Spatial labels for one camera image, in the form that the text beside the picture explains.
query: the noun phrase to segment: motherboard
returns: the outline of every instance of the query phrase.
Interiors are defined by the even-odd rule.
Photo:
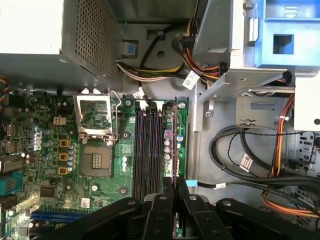
[[[188,101],[116,96],[9,96],[0,239],[35,239],[122,198],[160,193],[162,177],[184,176]]]

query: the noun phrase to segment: white wire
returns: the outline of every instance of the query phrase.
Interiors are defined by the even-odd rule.
[[[140,76],[135,76],[134,74],[132,74],[131,72],[128,72],[127,70],[125,70],[118,62],[117,62],[117,66],[130,78],[140,81],[140,82],[156,82],[156,81],[160,81],[160,80],[164,80],[164,79],[168,79],[169,77],[166,76],[159,76],[159,77],[140,77]]]

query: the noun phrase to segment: green circuit board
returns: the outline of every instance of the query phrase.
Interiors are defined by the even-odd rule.
[[[57,96],[26,96],[26,111],[19,111],[7,146],[9,152],[25,153],[23,187],[18,193],[20,204],[17,213],[7,218],[6,236],[8,240],[25,240],[20,236],[20,228],[28,227],[30,222],[26,211],[70,212],[88,214],[122,198],[132,196],[133,154],[135,136],[135,101],[131,107],[124,103],[119,106],[118,141],[110,147],[101,140],[90,140],[86,145],[79,142],[74,99]],[[178,109],[178,133],[184,136],[178,151],[179,175],[185,174],[188,103],[169,101],[185,107]],[[111,99],[112,109],[119,103]],[[107,107],[104,102],[84,101],[81,103],[83,126],[92,129],[108,128],[105,118]],[[172,105],[163,109],[163,128],[172,129]],[[95,175],[85,173],[84,156],[89,147],[106,151],[92,152],[92,158],[110,157],[110,174]],[[163,176],[172,176],[172,160],[163,159]]]

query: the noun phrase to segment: pci express slot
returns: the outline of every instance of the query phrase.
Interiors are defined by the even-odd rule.
[[[71,223],[78,220],[87,214],[70,213],[70,212],[56,212],[56,211],[34,211],[30,214],[30,219],[36,221],[52,221],[56,223]]]

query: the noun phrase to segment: cpu socket lever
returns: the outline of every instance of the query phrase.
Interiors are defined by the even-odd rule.
[[[89,139],[101,139],[106,143],[107,146],[112,146],[114,142],[118,140],[118,114],[115,114],[115,119],[113,120],[111,93],[113,93],[119,100],[119,103],[115,106],[115,112],[117,113],[118,107],[121,105],[121,99],[113,90],[109,89],[108,93],[102,93],[97,89],[93,89],[93,91],[90,92],[87,88],[85,88],[79,95],[73,96],[79,141],[81,141],[82,144],[87,144]],[[103,117],[105,117],[109,123],[108,128],[93,129],[84,127],[84,115],[81,107],[81,102],[83,101],[105,102],[106,112],[103,113]]]

